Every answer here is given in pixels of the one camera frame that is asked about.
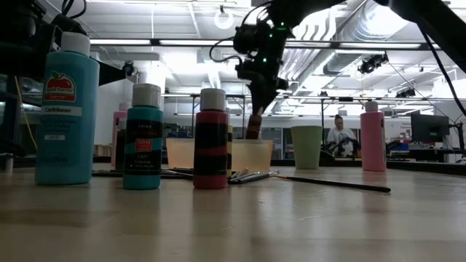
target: apple logo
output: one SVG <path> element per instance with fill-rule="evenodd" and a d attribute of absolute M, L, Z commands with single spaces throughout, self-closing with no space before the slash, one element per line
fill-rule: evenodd
<path fill-rule="evenodd" d="M 55 71 L 52 71 L 52 78 L 49 80 L 49 83 L 47 84 L 47 88 L 50 87 L 71 89 L 73 88 L 73 84 L 68 79 L 68 77 L 65 76 L 65 74 L 59 74 Z"/>

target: computer monitor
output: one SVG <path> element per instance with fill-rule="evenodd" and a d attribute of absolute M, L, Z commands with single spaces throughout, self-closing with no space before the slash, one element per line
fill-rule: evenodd
<path fill-rule="evenodd" d="M 449 118 L 446 116 L 411 115 L 413 142 L 443 142 L 443 137 L 450 135 Z"/>

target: paint bottle label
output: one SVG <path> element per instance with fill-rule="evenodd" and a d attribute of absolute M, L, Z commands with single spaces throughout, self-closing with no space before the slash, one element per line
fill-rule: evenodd
<path fill-rule="evenodd" d="M 125 147 L 126 175 L 160 175 L 162 123 L 128 119 Z"/>

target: plastic container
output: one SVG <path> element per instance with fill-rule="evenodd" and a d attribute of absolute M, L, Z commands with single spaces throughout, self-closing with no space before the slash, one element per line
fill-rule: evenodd
<path fill-rule="evenodd" d="M 226 188 L 228 162 L 228 114 L 224 90 L 201 90 L 201 112 L 196 115 L 194 187 Z"/>
<path fill-rule="evenodd" d="M 128 117 L 128 109 L 130 109 L 131 103 L 123 102 L 119 104 L 118 111 L 114 112 L 114 126 L 111 135 L 111 166 L 115 166 L 117 156 L 117 132 L 120 119 L 126 119 Z"/>
<path fill-rule="evenodd" d="M 120 119 L 115 142 L 115 169 L 125 169 L 126 119 Z"/>
<path fill-rule="evenodd" d="M 100 66 L 89 52 L 89 37 L 65 32 L 61 51 L 47 55 L 36 162 L 40 185 L 88 183 L 92 177 Z"/>
<path fill-rule="evenodd" d="M 272 140 L 233 140 L 232 169 L 249 172 L 269 172 L 272 160 Z"/>
<path fill-rule="evenodd" d="M 168 167 L 194 168 L 194 139 L 167 138 Z"/>
<path fill-rule="evenodd" d="M 361 114 L 361 153 L 365 171 L 387 170 L 384 114 L 377 102 L 367 102 Z"/>
<path fill-rule="evenodd" d="M 232 144 L 232 171 L 269 172 L 273 141 L 238 140 Z M 194 139 L 168 138 L 168 167 L 194 168 Z"/>
<path fill-rule="evenodd" d="M 133 86 L 133 107 L 128 110 L 123 188 L 160 187 L 162 168 L 163 112 L 159 109 L 160 87 Z"/>
<path fill-rule="evenodd" d="M 292 127 L 294 161 L 297 169 L 316 170 L 319 168 L 322 127 Z"/>

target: white bottle cap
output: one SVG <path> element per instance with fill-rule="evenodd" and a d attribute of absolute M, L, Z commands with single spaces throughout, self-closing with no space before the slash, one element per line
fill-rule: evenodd
<path fill-rule="evenodd" d="M 128 111 L 128 109 L 131 108 L 131 103 L 130 102 L 121 102 L 118 105 L 118 111 Z"/>
<path fill-rule="evenodd" d="M 154 84 L 133 86 L 133 106 L 156 106 L 160 108 L 160 87 Z"/>
<path fill-rule="evenodd" d="M 82 33 L 63 32 L 60 51 L 78 52 L 88 57 L 90 54 L 90 39 Z"/>
<path fill-rule="evenodd" d="M 375 101 L 367 102 L 364 107 L 366 108 L 366 112 L 377 112 L 379 110 L 379 104 Z"/>
<path fill-rule="evenodd" d="M 120 119 L 119 122 L 118 122 L 118 128 L 120 130 L 126 130 L 126 124 L 127 124 L 126 119 Z"/>
<path fill-rule="evenodd" d="M 225 111 L 225 90 L 205 88 L 201 90 L 201 111 L 220 110 Z"/>
<path fill-rule="evenodd" d="M 232 121 L 232 118 L 230 117 L 230 114 L 232 113 L 232 110 L 230 108 L 226 108 L 225 112 L 228 114 L 228 124 L 230 124 Z"/>

